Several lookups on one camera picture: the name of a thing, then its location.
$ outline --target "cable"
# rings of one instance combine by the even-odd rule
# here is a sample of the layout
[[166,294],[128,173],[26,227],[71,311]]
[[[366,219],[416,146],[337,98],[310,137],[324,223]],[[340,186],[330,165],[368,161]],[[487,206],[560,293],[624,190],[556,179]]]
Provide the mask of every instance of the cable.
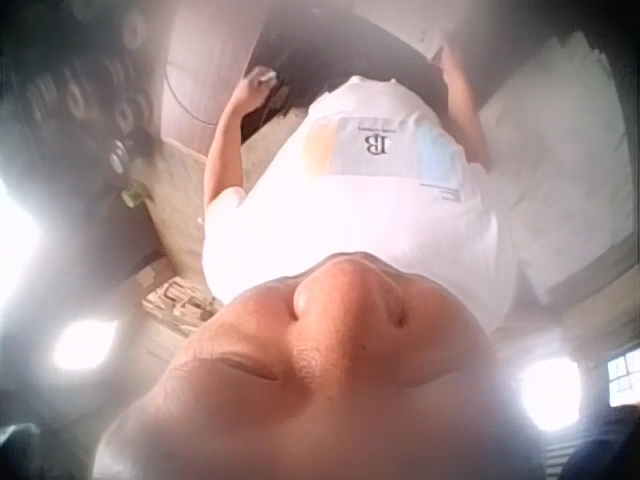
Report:
[[189,110],[184,103],[182,103],[180,98],[178,98],[178,95],[176,94],[176,91],[171,86],[171,82],[169,81],[169,71],[167,70],[167,67],[168,67],[168,64],[165,64],[165,66],[164,66],[164,81],[167,84],[167,88],[171,92],[171,96],[176,101],[176,103],[178,105],[180,105],[180,108],[182,108],[182,110],[184,110],[184,112],[187,115],[189,115],[191,118],[193,118],[196,122],[201,123],[205,127],[217,127],[218,126],[218,122],[207,122],[206,120],[202,120],[200,117],[195,115],[191,110]]
[[[182,101],[178,98],[176,91],[173,89],[171,82],[169,81],[169,71],[167,70],[168,66],[169,66],[169,62],[167,62],[164,66],[164,81],[166,82],[167,87],[169,88],[169,92],[171,92],[171,96],[176,101],[176,103],[180,105],[180,108],[182,108],[182,110],[184,110],[185,113],[189,115],[191,118],[193,118],[196,122],[206,127],[217,127],[218,122],[207,122],[206,120],[202,120],[200,117],[194,114],[191,110],[189,110],[184,103],[182,103]],[[265,108],[264,113],[262,114],[262,119],[260,120],[260,123],[258,125],[258,130],[260,130],[264,126],[264,122],[267,119],[267,116],[269,115],[269,112],[271,110],[272,110],[272,106],[271,106],[271,102],[269,102],[267,103],[267,108]]]

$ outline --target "hand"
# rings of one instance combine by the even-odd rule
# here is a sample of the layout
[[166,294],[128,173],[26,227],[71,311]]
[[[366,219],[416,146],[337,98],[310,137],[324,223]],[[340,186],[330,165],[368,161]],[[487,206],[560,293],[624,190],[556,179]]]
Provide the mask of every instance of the hand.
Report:
[[227,110],[244,116],[260,108],[277,83],[274,73],[267,67],[254,68],[236,86]]
[[462,52],[450,41],[445,41],[445,44],[442,47],[440,61],[438,63],[440,68],[442,68],[442,73],[447,83],[451,80],[467,78]]

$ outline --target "light fixture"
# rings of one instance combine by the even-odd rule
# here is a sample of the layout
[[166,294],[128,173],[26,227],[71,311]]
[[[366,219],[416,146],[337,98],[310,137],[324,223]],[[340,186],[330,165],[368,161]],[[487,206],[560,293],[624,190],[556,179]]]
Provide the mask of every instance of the light fixture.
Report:
[[570,359],[537,362],[521,380],[524,407],[541,430],[560,430],[580,417],[580,372]]
[[9,197],[0,180],[0,309],[18,284],[39,238],[33,219]]
[[82,320],[67,326],[56,344],[53,359],[64,370],[90,370],[109,355],[117,322]]

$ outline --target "t-shirt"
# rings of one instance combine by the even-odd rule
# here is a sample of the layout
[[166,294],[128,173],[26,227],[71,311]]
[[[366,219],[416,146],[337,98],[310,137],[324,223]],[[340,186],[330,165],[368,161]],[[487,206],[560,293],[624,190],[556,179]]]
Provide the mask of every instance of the t-shirt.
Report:
[[203,267],[223,303],[329,255],[368,252],[445,287],[486,331],[517,259],[485,169],[396,83],[354,77],[318,99],[247,195],[208,207]]

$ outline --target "window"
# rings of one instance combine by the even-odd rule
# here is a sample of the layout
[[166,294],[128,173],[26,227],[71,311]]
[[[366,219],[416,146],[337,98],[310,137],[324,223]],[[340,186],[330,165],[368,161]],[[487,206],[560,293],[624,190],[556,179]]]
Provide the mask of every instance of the window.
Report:
[[611,360],[608,367],[609,404],[640,403],[640,348]]

